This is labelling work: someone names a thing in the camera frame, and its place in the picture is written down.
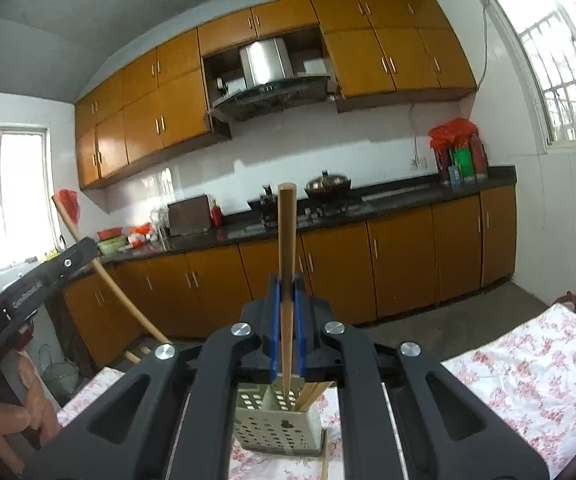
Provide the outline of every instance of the perforated basket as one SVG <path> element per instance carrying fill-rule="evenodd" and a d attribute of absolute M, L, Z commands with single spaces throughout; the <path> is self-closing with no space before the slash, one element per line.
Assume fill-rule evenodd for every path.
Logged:
<path fill-rule="evenodd" d="M 281 378 L 273 384 L 241 384 L 237 392 L 234 434 L 244 449 L 265 453 L 321 456 L 322 427 L 314 403 L 307 412 L 292 412 L 303 380 L 293 378 L 286 399 Z"/>

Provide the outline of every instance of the kitchen countertop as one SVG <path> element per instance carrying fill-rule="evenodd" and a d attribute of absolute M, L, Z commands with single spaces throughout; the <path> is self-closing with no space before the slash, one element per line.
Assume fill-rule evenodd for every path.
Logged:
<path fill-rule="evenodd" d="M 439 184 L 438 176 L 433 174 L 353 189 L 353 196 L 361 198 L 358 200 L 358 205 L 349 206 L 344 214 L 338 216 L 308 219 L 305 215 L 299 215 L 297 231 L 302 233 L 312 229 L 335 227 L 372 218 L 386 217 L 407 209 L 448 202 L 475 195 L 485 189 L 512 186 L 516 183 L 514 166 L 492 166 L 489 175 L 486 180 L 463 184 L 455 188 L 442 186 Z M 303 202 L 299 201 L 299 203 L 298 209 L 303 211 Z M 196 250 L 277 237 L 277 228 L 262 226 L 258 216 L 254 214 L 250 215 L 245 212 L 232 215 L 226 217 L 226 222 L 223 227 L 213 228 L 206 233 L 170 237 L 166 240 L 151 242 L 136 249 L 102 256 L 100 261 L 103 264 L 119 264 L 164 254 L 189 253 Z M 72 280 L 89 273 L 90 268 L 86 266 L 76 273 Z"/>

